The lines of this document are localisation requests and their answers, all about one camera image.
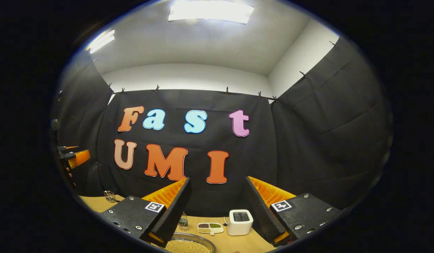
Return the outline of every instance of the wooden table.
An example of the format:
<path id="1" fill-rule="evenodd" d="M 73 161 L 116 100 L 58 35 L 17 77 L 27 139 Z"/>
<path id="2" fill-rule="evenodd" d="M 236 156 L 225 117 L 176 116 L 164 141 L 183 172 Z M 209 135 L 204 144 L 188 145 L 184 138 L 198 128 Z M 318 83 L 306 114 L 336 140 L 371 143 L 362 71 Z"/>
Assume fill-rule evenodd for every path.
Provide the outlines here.
<path id="1" fill-rule="evenodd" d="M 123 200 L 124 197 L 120 195 L 115 196 L 117 200 Z M 117 203 L 110 203 L 105 197 L 83 197 L 81 199 L 86 203 L 92 210 L 97 212 L 103 212 L 106 209 L 116 205 Z M 217 218 L 205 218 L 205 217 L 194 217 L 188 216 L 188 230 L 182 231 L 177 227 L 175 232 L 194 234 L 200 237 L 210 240 L 216 247 L 218 253 L 264 253 L 270 250 L 274 250 L 273 245 L 266 242 L 260 235 L 251 228 L 251 231 L 247 235 L 231 236 L 226 232 L 227 227 L 223 226 L 224 232 L 219 234 L 201 234 L 197 231 L 196 225 L 201 222 L 218 222 L 221 225 L 225 223 L 223 217 Z"/>

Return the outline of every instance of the ceiling light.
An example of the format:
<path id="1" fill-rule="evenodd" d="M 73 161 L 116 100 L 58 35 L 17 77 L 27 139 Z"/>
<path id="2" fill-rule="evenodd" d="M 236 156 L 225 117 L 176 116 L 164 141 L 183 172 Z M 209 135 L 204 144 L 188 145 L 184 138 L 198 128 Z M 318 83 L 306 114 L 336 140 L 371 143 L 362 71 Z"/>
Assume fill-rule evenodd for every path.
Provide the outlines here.
<path id="1" fill-rule="evenodd" d="M 95 53 L 98 49 L 102 48 L 104 45 L 106 45 L 107 43 L 113 41 L 114 38 L 114 30 L 104 34 L 104 35 L 100 35 L 98 36 L 96 39 L 94 39 L 90 45 L 90 53 Z"/>
<path id="2" fill-rule="evenodd" d="M 216 19 L 246 24 L 254 7 L 236 2 L 198 0 L 172 5 L 168 21 Z"/>

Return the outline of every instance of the white ceiling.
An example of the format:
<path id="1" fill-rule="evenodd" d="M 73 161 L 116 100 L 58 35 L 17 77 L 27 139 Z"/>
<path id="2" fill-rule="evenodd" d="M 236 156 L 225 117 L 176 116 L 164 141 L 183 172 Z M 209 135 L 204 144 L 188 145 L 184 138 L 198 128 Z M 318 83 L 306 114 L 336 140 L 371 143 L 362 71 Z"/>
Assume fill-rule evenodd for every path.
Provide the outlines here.
<path id="1" fill-rule="evenodd" d="M 115 40 L 92 54 L 101 74 L 129 67 L 188 63 L 231 67 L 267 76 L 310 17 L 278 0 L 240 0 L 254 6 L 248 24 L 218 20 L 168 21 L 164 0 L 125 16 Z"/>

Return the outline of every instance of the blue letter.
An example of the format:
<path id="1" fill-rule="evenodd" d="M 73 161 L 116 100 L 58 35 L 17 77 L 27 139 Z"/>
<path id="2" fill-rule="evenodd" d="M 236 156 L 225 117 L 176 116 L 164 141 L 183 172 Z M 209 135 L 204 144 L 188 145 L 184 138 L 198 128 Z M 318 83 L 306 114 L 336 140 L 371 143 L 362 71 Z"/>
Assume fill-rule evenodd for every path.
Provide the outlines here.
<path id="1" fill-rule="evenodd" d="M 206 127 L 204 120 L 207 120 L 207 114 L 205 111 L 192 110 L 186 113 L 186 123 L 184 130 L 186 133 L 201 133 Z"/>
<path id="2" fill-rule="evenodd" d="M 161 109 L 154 109 L 147 113 L 148 118 L 143 121 L 143 127 L 146 129 L 153 128 L 161 130 L 164 127 L 165 112 Z"/>

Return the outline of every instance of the silver bowl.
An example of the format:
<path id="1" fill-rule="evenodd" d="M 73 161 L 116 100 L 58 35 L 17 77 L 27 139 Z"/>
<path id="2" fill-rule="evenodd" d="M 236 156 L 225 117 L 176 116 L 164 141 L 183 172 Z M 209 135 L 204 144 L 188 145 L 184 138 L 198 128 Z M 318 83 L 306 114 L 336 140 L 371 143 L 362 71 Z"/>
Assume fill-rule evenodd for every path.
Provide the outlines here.
<path id="1" fill-rule="evenodd" d="M 204 239 L 203 237 L 199 237 L 198 235 L 175 232 L 171 237 L 170 241 L 173 240 L 196 242 L 207 247 L 210 253 L 217 252 L 217 248 L 210 240 Z"/>

